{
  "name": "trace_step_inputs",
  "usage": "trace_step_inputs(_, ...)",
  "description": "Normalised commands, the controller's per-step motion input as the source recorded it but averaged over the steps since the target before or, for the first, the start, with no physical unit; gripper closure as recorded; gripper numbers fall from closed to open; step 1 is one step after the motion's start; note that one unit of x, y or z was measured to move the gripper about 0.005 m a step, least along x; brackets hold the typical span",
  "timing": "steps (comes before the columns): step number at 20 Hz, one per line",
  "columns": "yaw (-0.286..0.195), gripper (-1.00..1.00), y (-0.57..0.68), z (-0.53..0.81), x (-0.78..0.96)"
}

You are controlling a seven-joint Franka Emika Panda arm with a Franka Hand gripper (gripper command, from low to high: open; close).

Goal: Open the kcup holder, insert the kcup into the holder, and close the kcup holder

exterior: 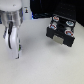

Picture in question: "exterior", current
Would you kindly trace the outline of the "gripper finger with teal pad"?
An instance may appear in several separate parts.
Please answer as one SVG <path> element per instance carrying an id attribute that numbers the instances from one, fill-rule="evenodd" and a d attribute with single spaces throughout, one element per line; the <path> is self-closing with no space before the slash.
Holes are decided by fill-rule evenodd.
<path id="1" fill-rule="evenodd" d="M 9 24 L 8 29 L 8 46 L 11 52 L 11 56 L 15 59 L 18 59 L 18 50 L 20 45 L 20 39 L 18 34 L 18 28 L 14 26 L 12 23 Z"/>

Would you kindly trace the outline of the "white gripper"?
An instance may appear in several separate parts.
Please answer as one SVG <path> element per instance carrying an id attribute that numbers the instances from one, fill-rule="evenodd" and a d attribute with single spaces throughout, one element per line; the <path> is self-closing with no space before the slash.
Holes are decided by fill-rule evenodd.
<path id="1" fill-rule="evenodd" d="M 22 5 L 10 4 L 10 5 L 0 5 L 1 21 L 6 27 L 3 38 L 6 44 L 9 43 L 8 34 L 12 33 L 14 27 L 20 27 L 23 22 Z"/>

